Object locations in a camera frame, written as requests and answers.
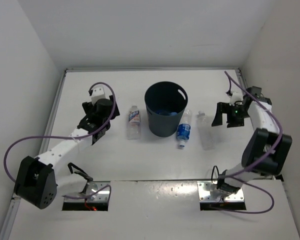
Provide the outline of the clear unlabelled plastic bottle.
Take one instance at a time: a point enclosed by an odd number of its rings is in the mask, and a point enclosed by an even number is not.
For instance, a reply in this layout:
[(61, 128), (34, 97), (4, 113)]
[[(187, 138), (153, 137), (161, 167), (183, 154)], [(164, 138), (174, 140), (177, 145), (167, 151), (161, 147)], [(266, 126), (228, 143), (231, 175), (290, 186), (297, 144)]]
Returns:
[(203, 149), (205, 151), (212, 150), (214, 148), (214, 143), (211, 131), (211, 121), (205, 112), (201, 110), (198, 112), (196, 125)]

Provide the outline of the blue label bottle white cap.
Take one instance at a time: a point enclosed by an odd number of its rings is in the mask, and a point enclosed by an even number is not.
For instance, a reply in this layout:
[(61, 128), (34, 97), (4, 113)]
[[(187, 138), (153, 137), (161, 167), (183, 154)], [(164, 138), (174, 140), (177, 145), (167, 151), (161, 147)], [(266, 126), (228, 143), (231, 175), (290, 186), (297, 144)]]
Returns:
[(178, 141), (179, 149), (184, 149), (186, 143), (190, 139), (191, 121), (192, 121), (192, 111), (190, 109), (186, 109), (183, 112), (183, 115), (181, 117), (180, 123), (176, 131), (176, 139)]

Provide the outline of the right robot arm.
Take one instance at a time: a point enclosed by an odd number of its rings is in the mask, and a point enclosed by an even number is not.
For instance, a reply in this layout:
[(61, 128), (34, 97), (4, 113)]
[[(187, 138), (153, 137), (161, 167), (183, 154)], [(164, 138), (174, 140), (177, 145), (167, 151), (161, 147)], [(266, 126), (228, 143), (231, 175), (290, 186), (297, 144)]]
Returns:
[(280, 174), (292, 145), (292, 137), (283, 134), (279, 122), (273, 119), (272, 102), (264, 97), (260, 87), (247, 88), (244, 96), (231, 93), (230, 101), (218, 102), (212, 126), (223, 124), (226, 115), (227, 127), (242, 127), (249, 118), (253, 135), (243, 151), (241, 162), (226, 169), (217, 178), (217, 191), (229, 196), (236, 194), (243, 184), (268, 176)]

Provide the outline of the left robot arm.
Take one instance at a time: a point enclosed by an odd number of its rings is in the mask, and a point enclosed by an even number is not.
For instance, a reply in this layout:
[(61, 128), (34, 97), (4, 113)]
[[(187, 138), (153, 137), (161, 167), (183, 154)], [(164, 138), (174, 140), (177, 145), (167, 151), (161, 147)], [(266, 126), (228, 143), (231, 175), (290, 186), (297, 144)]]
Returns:
[(110, 121), (119, 116), (114, 94), (96, 103), (84, 102), (85, 116), (70, 136), (46, 152), (25, 157), (19, 166), (13, 192), (39, 209), (47, 208), (57, 195), (57, 173), (70, 165), (79, 152), (93, 146), (111, 127)]

